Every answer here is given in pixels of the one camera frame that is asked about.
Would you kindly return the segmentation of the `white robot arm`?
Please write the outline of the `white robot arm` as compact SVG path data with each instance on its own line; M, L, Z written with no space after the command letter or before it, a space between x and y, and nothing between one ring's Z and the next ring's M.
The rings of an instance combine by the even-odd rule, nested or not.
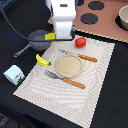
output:
M77 0L46 0L57 39L68 39L76 17Z

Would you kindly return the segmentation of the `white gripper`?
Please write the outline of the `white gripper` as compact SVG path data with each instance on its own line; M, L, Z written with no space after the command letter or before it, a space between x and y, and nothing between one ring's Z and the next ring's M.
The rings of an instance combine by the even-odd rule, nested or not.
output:
M72 21L53 21L57 39L68 39L72 29Z

